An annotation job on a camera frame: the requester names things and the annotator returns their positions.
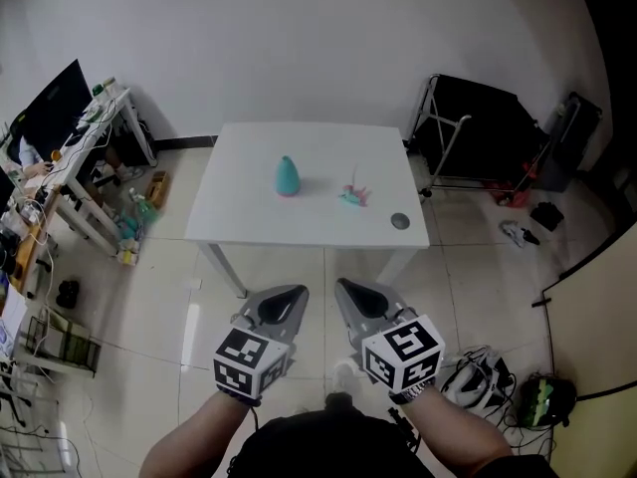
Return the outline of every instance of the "white table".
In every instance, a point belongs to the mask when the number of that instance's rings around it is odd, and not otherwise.
[[[91,148],[96,144],[102,133],[108,129],[108,126],[118,114],[121,114],[130,129],[132,129],[148,163],[154,165],[156,164],[156,159],[152,155],[146,137],[137,121],[135,111],[130,101],[130,89],[126,89],[115,100],[106,103],[104,108],[105,113],[102,114],[96,122],[90,125],[80,141],[61,149],[62,159],[56,163],[52,172],[46,176],[38,175],[29,179],[25,187],[45,187],[55,190],[61,186],[68,186],[78,199],[87,205],[90,213],[104,226],[116,243],[119,240],[119,229],[117,225],[115,225],[106,213],[91,199],[87,191],[76,179],[76,175],[91,152]],[[117,253],[115,246],[108,242],[98,230],[83,218],[68,200],[60,197],[57,212],[69,225],[87,235],[108,255],[114,256]]]
[[[275,172],[288,155],[301,177],[294,197],[278,195]],[[366,186],[367,207],[340,199]],[[410,226],[396,229],[394,213]],[[429,247],[418,192],[398,129],[308,122],[228,123],[213,148],[185,239],[196,241],[234,293],[247,296],[220,244],[395,250],[377,281],[391,283]]]

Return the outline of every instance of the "teal vase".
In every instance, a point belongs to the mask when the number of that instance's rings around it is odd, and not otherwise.
[[[299,172],[293,161],[286,155],[281,158],[277,167],[277,183],[275,185],[277,193],[281,196],[294,196],[301,189]]]

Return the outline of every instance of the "baseboard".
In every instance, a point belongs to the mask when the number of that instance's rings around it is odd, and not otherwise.
[[[157,151],[174,150],[177,148],[211,147],[215,144],[217,135],[185,136],[184,138],[158,139],[154,142]]]

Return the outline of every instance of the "person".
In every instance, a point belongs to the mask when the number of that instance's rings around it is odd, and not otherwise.
[[[365,416],[352,403],[356,377],[339,364],[322,411],[277,418],[255,431],[227,470],[254,476],[431,477],[397,425]],[[250,406],[231,391],[217,391],[183,424],[156,443],[141,478],[210,477]],[[458,477],[555,477],[538,455],[513,456],[489,421],[420,383],[392,396],[436,458]]]
[[[113,219],[115,217],[114,209],[105,203],[102,194],[91,180],[91,172],[96,162],[105,159],[117,177],[123,182],[139,177],[142,174],[142,170],[141,168],[126,166],[121,162],[112,146],[108,145],[102,148],[100,146],[101,144],[104,144],[103,139],[98,140],[97,147],[89,152],[89,155],[76,175],[76,179],[87,191],[89,197],[102,208],[110,219]],[[38,175],[47,175],[53,169],[53,163],[42,159],[42,156],[38,153],[36,148],[31,145],[24,136],[20,138],[20,164],[22,171],[29,179],[37,177]]]

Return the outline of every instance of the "tile floor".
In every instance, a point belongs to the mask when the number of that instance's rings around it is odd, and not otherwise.
[[[64,424],[78,447],[85,477],[136,476],[151,445],[216,389],[209,369],[210,339],[242,302],[198,249],[181,239],[210,150],[161,154],[159,167],[170,172],[172,184],[134,268],[105,260],[64,223],[53,221],[52,233],[61,247],[56,285],[68,277],[80,279],[73,317],[103,345],[94,379],[56,375],[55,384],[42,384],[60,402],[56,422]],[[412,169],[422,186],[425,166],[412,160]],[[533,202],[547,199],[565,215],[554,234],[531,222],[524,209],[498,207],[487,193],[434,192],[423,205],[432,246],[419,252],[395,282],[411,306],[429,315],[450,353],[488,344],[503,354],[519,381],[534,371],[550,370],[543,312],[533,310],[531,302],[609,233],[603,211],[576,184],[563,194],[532,194]],[[541,245],[519,249],[498,230],[502,219],[517,219],[531,228]],[[311,292],[296,340],[296,362],[266,392],[261,422],[290,414],[297,406],[320,408],[333,364],[350,354],[334,281],[340,276],[373,279],[388,254],[243,246],[224,251],[250,291],[303,283]],[[384,391],[362,373],[359,386],[359,408],[387,418],[390,402]],[[247,418],[217,476],[225,476],[228,460],[252,431],[253,421]],[[519,433],[507,435],[512,442],[521,440]],[[525,442],[532,436],[526,434]],[[523,451],[538,452],[541,443]],[[419,455],[436,476],[450,476],[424,445]],[[75,452],[68,450],[66,456],[71,458],[67,467],[75,469]]]

